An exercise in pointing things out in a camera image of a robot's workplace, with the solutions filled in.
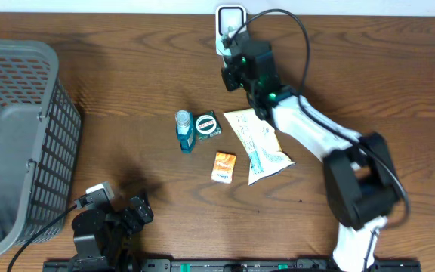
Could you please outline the green box with round label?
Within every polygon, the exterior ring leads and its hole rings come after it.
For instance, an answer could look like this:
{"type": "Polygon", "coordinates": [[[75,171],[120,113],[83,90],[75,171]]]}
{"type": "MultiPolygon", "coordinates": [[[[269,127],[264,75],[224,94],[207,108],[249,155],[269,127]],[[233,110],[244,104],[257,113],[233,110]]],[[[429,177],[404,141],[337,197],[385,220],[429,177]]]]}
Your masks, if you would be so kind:
{"type": "Polygon", "coordinates": [[[222,128],[214,111],[196,117],[195,129],[200,141],[208,140],[221,134],[222,128]]]}

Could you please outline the teal bottle with clear cap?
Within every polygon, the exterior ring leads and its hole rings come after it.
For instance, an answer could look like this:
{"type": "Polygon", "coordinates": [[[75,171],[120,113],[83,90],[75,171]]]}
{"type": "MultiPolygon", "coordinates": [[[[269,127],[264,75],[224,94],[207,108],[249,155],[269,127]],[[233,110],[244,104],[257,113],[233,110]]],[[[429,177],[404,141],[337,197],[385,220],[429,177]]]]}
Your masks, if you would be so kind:
{"type": "Polygon", "coordinates": [[[183,153],[191,153],[196,143],[193,114],[186,110],[178,110],[175,120],[180,149],[183,153]]]}

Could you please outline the small orange white box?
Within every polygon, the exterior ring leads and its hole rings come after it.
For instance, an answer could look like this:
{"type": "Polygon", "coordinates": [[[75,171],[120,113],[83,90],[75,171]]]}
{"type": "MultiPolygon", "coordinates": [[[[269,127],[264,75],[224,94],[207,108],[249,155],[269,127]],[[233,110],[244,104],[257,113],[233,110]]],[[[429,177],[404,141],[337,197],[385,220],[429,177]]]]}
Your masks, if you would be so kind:
{"type": "Polygon", "coordinates": [[[233,180],[233,170],[236,156],[229,153],[216,152],[211,179],[216,182],[230,184],[233,180]]]}

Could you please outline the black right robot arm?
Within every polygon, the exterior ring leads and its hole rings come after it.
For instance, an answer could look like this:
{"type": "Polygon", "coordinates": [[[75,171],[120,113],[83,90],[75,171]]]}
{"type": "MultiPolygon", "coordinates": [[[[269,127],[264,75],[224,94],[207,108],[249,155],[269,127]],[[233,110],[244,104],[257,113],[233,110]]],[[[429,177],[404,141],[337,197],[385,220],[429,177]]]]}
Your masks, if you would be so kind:
{"type": "Polygon", "coordinates": [[[269,42],[225,37],[217,42],[217,53],[227,90],[243,88],[253,117],[292,136],[322,163],[327,201],[339,222],[333,253],[338,268],[370,268],[387,216],[399,201],[410,205],[385,139],[333,122],[298,90],[282,84],[269,42]]]}

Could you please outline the white and yellow snack bag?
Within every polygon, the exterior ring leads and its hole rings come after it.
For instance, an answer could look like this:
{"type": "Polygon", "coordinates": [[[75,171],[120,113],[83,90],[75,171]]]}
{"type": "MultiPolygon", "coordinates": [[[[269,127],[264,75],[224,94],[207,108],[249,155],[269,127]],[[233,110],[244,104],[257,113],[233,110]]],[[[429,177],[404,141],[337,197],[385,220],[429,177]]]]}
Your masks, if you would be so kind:
{"type": "Polygon", "coordinates": [[[282,151],[275,129],[266,121],[260,120],[253,109],[228,112],[224,117],[250,159],[249,185],[277,175],[295,164],[282,151]]]}

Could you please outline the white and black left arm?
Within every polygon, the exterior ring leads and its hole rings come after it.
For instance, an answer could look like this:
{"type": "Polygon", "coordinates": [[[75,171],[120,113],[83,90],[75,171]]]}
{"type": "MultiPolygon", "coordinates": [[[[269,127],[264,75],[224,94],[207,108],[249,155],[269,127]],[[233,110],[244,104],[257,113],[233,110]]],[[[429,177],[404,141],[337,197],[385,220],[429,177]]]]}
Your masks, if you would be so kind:
{"type": "Polygon", "coordinates": [[[77,254],[70,259],[67,271],[140,271],[141,264],[131,253],[131,236],[153,221],[147,193],[130,198],[124,209],[115,210],[104,189],[76,200],[86,210],[72,221],[73,242],[77,254]]]}

